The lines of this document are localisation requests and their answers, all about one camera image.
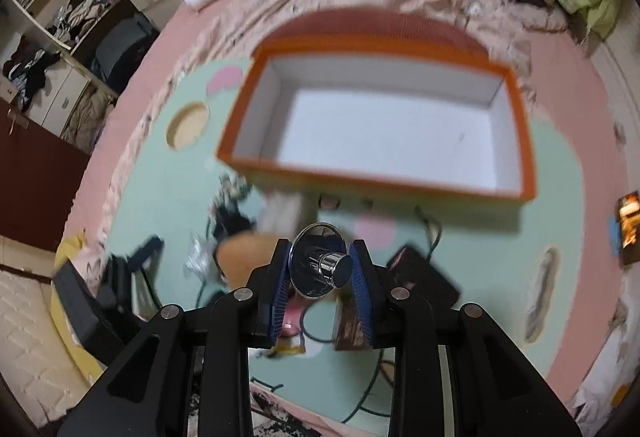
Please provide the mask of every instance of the brown door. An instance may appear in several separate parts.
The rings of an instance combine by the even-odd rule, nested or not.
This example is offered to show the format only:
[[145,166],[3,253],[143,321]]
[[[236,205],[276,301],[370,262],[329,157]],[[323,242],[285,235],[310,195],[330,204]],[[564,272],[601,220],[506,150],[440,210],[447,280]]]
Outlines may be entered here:
[[55,251],[88,162],[0,99],[0,235]]

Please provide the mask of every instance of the open cardboard box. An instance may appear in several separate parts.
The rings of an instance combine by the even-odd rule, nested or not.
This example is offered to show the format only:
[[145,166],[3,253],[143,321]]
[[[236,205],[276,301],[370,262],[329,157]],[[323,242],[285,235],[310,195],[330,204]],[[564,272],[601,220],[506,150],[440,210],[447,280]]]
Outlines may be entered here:
[[251,182],[415,200],[536,195],[509,68],[425,42],[273,40],[256,53],[218,158]]

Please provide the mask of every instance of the suction cup hook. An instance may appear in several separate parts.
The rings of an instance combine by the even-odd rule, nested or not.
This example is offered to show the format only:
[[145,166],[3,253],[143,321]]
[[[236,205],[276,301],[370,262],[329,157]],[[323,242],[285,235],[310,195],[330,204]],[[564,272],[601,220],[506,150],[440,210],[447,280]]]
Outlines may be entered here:
[[291,283],[305,298],[322,298],[345,286],[351,278],[352,266],[347,244],[331,224],[311,224],[291,244]]

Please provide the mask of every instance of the cream quilted mat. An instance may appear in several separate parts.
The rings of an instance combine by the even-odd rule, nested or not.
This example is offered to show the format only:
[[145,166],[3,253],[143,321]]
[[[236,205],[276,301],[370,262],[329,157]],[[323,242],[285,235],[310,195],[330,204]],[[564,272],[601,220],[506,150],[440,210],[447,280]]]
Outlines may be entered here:
[[64,415],[87,391],[40,285],[5,271],[0,271],[0,372],[36,426]]

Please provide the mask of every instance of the pink spot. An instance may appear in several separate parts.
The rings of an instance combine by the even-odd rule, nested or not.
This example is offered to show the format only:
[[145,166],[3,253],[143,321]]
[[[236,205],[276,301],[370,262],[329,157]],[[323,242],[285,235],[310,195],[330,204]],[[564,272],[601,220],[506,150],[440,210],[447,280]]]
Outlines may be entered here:
[[398,223],[388,218],[366,214],[358,218],[354,230],[356,238],[364,239],[369,249],[385,249],[396,239]]
[[226,89],[235,89],[242,82],[242,69],[237,65],[222,67],[207,83],[207,96]]

